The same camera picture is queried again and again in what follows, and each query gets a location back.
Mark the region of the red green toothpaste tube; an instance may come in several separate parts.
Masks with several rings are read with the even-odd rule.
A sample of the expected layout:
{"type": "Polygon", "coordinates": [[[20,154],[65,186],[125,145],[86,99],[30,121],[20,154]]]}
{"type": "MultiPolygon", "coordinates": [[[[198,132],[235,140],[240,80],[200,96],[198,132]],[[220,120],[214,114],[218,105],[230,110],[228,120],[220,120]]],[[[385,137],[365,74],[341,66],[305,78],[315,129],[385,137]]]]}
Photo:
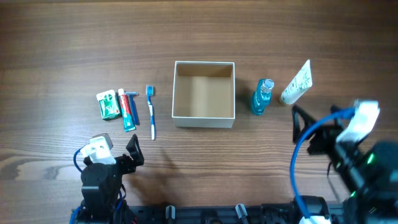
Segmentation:
{"type": "Polygon", "coordinates": [[[124,130],[125,132],[133,131],[136,129],[136,127],[132,118],[132,111],[129,106],[129,98],[123,88],[120,88],[118,90],[118,95],[119,95],[119,102],[121,105],[124,130]]]}

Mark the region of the white cream tube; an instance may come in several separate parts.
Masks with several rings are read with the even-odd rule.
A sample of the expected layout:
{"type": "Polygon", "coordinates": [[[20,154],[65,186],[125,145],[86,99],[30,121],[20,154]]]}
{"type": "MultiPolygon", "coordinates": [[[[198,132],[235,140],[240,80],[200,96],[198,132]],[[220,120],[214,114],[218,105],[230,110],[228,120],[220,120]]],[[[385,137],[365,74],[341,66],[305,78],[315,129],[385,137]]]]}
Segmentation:
{"type": "Polygon", "coordinates": [[[294,104],[313,85],[310,60],[307,60],[280,96],[285,105],[294,104]]]}

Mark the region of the green soap box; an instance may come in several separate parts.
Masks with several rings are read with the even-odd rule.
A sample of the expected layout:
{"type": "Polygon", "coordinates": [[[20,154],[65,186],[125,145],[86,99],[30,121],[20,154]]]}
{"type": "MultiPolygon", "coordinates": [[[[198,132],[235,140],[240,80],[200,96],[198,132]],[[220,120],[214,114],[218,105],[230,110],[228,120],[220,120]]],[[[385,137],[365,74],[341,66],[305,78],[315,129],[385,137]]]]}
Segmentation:
{"type": "Polygon", "coordinates": [[[101,118],[103,120],[111,120],[120,117],[121,110],[119,109],[117,94],[114,90],[98,93],[96,99],[99,103],[101,118]]]}

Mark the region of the blue mouthwash bottle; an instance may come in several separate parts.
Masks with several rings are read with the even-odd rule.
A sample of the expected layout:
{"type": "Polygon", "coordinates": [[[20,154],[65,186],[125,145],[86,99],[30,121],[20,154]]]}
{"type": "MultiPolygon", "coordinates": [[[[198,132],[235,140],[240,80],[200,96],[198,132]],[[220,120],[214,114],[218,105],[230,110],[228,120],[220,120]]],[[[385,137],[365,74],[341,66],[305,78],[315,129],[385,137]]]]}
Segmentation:
{"type": "Polygon", "coordinates": [[[257,88],[251,98],[251,109],[255,115],[262,115],[266,106],[272,98],[274,81],[271,79],[260,79],[257,88]]]}

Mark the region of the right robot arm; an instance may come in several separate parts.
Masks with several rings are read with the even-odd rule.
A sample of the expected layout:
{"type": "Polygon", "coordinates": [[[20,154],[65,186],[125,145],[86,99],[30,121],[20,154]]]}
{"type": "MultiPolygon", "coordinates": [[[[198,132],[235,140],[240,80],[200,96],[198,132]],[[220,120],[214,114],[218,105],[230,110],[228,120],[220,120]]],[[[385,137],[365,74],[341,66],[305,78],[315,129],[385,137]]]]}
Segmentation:
{"type": "Polygon", "coordinates": [[[326,155],[340,175],[349,198],[343,201],[345,223],[397,223],[397,142],[379,141],[363,154],[360,144],[379,116],[377,101],[355,101],[350,108],[331,107],[331,113],[314,119],[298,105],[292,107],[293,142],[290,181],[301,222],[319,223],[295,182],[295,162],[301,145],[309,142],[310,155],[326,155]]]}

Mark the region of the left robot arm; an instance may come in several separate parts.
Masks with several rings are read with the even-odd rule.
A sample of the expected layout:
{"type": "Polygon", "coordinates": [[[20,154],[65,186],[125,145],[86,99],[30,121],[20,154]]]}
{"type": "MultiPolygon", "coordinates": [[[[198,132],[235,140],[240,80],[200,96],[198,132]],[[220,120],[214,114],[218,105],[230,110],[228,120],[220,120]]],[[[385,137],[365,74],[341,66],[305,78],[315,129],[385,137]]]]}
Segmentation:
{"type": "Polygon", "coordinates": [[[128,154],[114,157],[109,134],[93,136],[79,153],[86,165],[80,169],[83,200],[71,215],[70,223],[137,223],[126,202],[122,177],[144,164],[138,138],[129,140],[128,154]]]}

